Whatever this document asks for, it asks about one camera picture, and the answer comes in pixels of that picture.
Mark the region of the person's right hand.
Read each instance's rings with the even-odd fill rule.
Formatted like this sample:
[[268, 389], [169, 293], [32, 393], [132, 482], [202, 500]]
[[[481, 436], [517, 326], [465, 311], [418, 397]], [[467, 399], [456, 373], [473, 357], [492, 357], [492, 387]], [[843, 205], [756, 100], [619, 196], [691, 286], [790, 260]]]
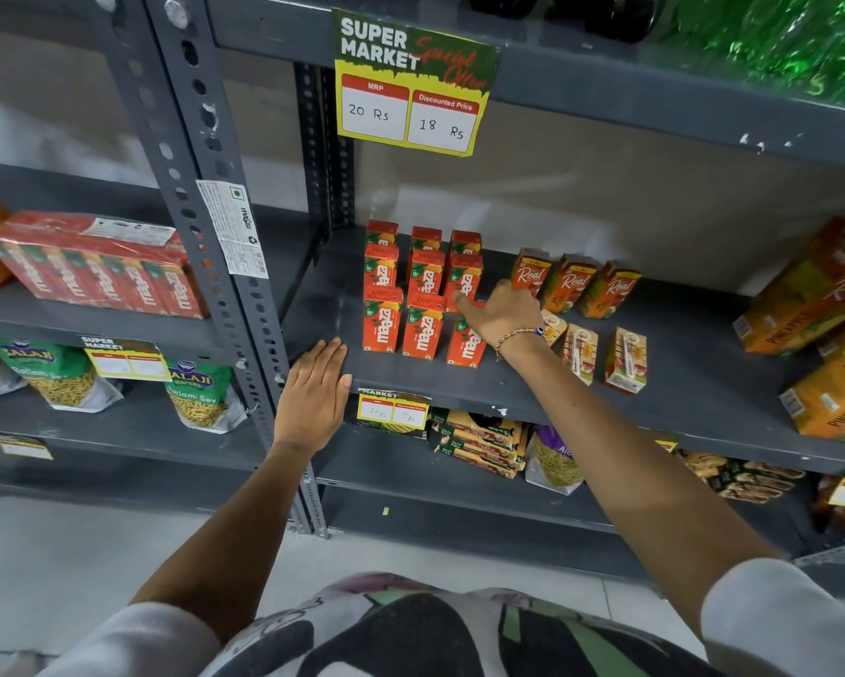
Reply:
[[498, 359], [503, 357], [502, 347], [511, 338], [523, 335], [542, 338], [539, 302], [528, 291], [511, 287], [509, 279], [496, 283], [488, 297], [487, 311], [487, 327], [472, 331], [495, 350]]

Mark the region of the person's left hand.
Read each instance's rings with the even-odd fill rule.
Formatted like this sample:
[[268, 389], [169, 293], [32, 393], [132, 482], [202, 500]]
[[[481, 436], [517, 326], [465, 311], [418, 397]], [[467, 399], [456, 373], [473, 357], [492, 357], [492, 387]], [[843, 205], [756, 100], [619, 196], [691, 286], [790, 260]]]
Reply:
[[291, 366], [274, 423], [274, 449], [311, 457], [323, 449], [342, 424], [333, 419], [335, 385], [348, 347], [340, 338], [319, 340]]

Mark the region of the person's left forearm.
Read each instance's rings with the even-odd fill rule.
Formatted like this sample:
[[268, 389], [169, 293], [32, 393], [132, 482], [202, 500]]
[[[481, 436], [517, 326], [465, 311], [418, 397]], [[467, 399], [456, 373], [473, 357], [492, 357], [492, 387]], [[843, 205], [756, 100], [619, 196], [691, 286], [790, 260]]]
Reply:
[[275, 440], [247, 482], [162, 563], [130, 604], [180, 608], [224, 645], [248, 627], [313, 454], [305, 443]]

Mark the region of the person's right forearm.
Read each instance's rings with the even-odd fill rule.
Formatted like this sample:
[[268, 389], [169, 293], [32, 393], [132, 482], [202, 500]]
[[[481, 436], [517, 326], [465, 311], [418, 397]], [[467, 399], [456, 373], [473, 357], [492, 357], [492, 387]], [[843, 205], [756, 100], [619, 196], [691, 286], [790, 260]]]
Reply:
[[687, 466], [597, 397], [542, 338], [503, 358], [534, 393], [619, 534], [697, 637], [703, 603], [736, 565], [778, 552]]

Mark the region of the group of red juice cartons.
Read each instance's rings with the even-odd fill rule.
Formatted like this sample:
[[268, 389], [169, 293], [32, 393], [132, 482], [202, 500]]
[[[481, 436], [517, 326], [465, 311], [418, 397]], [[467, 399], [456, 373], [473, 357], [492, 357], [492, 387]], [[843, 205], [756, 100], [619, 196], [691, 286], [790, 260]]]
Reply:
[[482, 237], [456, 229], [444, 251], [440, 230], [414, 227], [406, 279], [400, 282], [398, 234], [396, 223], [375, 219], [365, 231], [362, 349], [432, 361], [444, 317], [455, 310], [452, 290], [475, 295], [483, 271]]

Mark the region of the stack of green yellow packs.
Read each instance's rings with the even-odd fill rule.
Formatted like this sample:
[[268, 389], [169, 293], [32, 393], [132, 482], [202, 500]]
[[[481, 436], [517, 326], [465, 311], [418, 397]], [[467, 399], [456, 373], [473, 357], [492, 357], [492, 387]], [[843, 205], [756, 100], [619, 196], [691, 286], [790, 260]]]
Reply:
[[531, 423], [440, 407], [430, 408], [429, 423], [440, 454], [503, 478], [524, 471]]

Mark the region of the purple white snack packet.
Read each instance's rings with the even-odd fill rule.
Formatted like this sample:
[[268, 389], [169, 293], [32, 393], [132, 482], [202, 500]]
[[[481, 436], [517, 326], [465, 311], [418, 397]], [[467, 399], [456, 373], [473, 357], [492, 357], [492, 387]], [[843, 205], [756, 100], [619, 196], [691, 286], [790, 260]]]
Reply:
[[552, 493], [569, 496], [585, 483], [570, 450], [556, 429], [550, 425], [532, 427], [524, 468], [526, 483]]

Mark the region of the white label sticker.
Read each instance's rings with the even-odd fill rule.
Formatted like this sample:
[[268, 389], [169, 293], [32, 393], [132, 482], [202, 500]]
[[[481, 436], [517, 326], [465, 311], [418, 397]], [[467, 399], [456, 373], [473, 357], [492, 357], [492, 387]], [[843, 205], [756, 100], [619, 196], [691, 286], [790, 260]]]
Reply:
[[267, 280], [268, 270], [247, 189], [224, 181], [197, 180], [196, 185], [210, 215], [228, 273]]

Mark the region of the grey metal shelf rack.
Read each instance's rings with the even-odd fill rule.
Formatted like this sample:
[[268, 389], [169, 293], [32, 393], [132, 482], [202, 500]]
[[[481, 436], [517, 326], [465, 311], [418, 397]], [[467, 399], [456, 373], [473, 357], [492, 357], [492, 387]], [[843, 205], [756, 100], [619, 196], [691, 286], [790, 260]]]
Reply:
[[[255, 215], [266, 206], [307, 218], [294, 65], [225, 48], [220, 1], [205, 7], [243, 162], [239, 185]], [[161, 151], [172, 144], [171, 117], [156, 106], [159, 71], [135, 2], [0, 0], [0, 202], [11, 213], [100, 215], [180, 230], [160, 187], [175, 159]], [[270, 442], [260, 438], [235, 354], [212, 315], [42, 301], [18, 282], [0, 288], [0, 337], [81, 346], [81, 336], [145, 340], [171, 358], [231, 367], [248, 420], [226, 434], [190, 429], [161, 383], [123, 380], [123, 399], [97, 413], [52, 409], [26, 388], [0, 397], [0, 433], [40, 440], [55, 460], [0, 449], [0, 495], [217, 509]]]
[[[159, 71], [156, 106], [171, 117], [172, 144], [161, 191], [211, 302], [213, 322], [235, 354], [236, 379], [260, 438], [271, 442], [274, 415], [291, 359], [315, 336], [341, 337], [352, 390], [370, 388], [430, 397], [437, 407], [532, 423], [547, 418], [532, 391], [506, 363], [486, 354], [467, 370], [361, 345], [360, 259], [364, 228], [356, 225], [355, 143], [335, 133], [331, 69], [293, 66], [307, 218], [262, 207], [257, 223], [268, 279], [227, 271], [197, 180], [246, 182], [205, 0], [136, 0]], [[628, 396], [592, 388], [644, 431], [675, 432], [680, 448], [803, 468], [807, 477], [767, 504], [730, 500], [770, 542], [836, 596], [845, 597], [845, 530], [821, 532], [811, 506], [818, 476], [845, 473], [845, 449], [814, 449], [788, 440], [766, 397], [799, 372], [797, 363], [749, 363], [724, 344], [724, 317], [734, 295], [669, 283], [635, 289], [634, 324], [661, 346], [660, 378]], [[489, 557], [572, 569], [652, 586], [589, 488], [560, 496], [499, 478], [406, 436], [349, 420], [331, 448], [304, 472], [292, 513], [298, 529], [323, 538], [348, 532]]]

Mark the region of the large green yellow price sign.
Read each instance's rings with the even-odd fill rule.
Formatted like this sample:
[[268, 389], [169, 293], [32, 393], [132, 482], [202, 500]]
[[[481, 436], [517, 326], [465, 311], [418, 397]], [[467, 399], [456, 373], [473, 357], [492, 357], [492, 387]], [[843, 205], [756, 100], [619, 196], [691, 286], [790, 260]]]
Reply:
[[346, 9], [330, 14], [338, 135], [470, 157], [500, 47]]

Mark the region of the patterned shirt with white sleeves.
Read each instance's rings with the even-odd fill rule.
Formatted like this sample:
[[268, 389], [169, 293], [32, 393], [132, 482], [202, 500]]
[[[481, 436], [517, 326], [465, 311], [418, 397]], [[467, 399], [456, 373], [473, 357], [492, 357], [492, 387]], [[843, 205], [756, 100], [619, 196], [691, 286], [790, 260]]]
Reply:
[[513, 590], [357, 575], [222, 646], [146, 603], [33, 677], [845, 677], [845, 605], [788, 562], [737, 565], [700, 610], [706, 658], [642, 629]]

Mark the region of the shrink-wrapped pack of red cartons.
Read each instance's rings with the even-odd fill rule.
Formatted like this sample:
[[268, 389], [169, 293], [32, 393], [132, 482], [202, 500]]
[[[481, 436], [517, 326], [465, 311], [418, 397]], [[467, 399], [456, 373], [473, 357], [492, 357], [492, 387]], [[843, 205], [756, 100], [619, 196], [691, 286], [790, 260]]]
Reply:
[[38, 299], [207, 319], [173, 227], [23, 211], [0, 225], [0, 260]]

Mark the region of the black round object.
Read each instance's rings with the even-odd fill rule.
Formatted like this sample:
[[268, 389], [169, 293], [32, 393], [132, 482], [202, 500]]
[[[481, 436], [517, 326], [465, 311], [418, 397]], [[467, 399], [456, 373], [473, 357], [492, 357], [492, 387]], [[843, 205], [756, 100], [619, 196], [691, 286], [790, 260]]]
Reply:
[[532, 12], [539, 0], [469, 0], [474, 11], [503, 19], [521, 20]]
[[552, 0], [565, 18], [587, 32], [626, 43], [644, 40], [661, 19], [667, 0]]

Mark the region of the pile of dark brown packs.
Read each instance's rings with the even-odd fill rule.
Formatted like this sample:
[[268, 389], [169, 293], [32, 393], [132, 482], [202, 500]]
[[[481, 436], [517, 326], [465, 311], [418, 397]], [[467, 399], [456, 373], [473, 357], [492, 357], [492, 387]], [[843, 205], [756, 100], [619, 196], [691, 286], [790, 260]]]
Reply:
[[751, 504], [780, 498], [807, 477], [803, 470], [677, 449], [675, 454], [721, 497]]

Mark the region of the shiny green foil decoration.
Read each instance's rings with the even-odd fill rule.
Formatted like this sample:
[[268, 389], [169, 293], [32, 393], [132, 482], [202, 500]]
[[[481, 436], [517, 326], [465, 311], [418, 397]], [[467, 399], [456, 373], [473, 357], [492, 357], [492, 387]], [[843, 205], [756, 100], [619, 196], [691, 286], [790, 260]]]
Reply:
[[700, 67], [845, 107], [845, 0], [670, 0], [656, 39]]

